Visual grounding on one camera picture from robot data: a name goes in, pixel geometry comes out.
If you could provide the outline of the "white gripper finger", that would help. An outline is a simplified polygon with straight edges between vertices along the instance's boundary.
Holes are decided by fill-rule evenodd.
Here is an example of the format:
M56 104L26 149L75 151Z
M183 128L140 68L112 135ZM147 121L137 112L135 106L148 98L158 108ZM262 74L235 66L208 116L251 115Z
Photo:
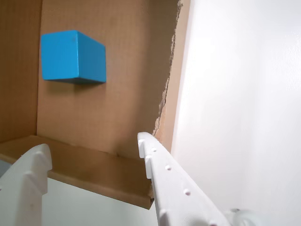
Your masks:
M226 217L169 151L151 134L137 135L139 156L151 180L158 225L228 226Z
M37 145L23 154L0 178L0 224L42 225L42 196L48 192L52 169L49 146Z

